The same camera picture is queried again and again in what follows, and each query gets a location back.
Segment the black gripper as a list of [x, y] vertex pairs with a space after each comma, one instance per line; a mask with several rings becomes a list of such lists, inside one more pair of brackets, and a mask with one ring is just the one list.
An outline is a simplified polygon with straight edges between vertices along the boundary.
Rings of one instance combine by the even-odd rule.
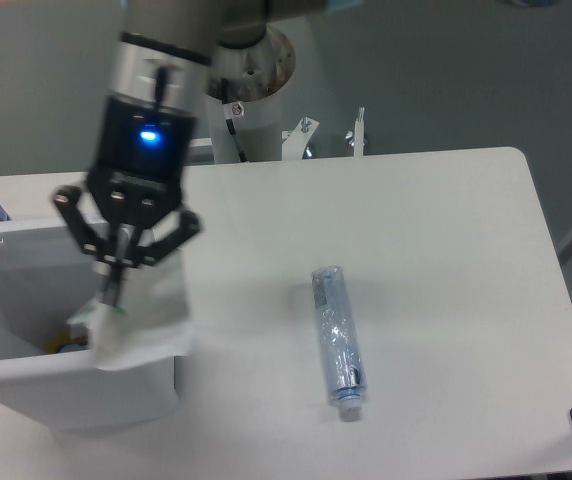
[[63, 185], [53, 194], [52, 203], [80, 250], [107, 268], [100, 288], [103, 304], [120, 304], [128, 269], [156, 266], [200, 232], [198, 215], [187, 208], [178, 211], [174, 230], [148, 245], [139, 245], [136, 229], [118, 241], [113, 225], [147, 230], [180, 206], [182, 172], [195, 127], [196, 118], [186, 111], [156, 109], [152, 102], [112, 95], [86, 179], [101, 215], [111, 223], [106, 235], [102, 237], [79, 209], [81, 187]]

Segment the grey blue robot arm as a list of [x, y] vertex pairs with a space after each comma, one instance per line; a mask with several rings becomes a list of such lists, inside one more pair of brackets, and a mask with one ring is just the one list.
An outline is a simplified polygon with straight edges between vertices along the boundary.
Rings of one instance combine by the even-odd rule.
[[120, 302], [128, 269], [155, 266], [199, 233], [181, 189], [218, 41], [350, 1], [131, 1], [95, 160], [83, 186], [52, 202], [82, 252], [105, 264], [102, 303]]

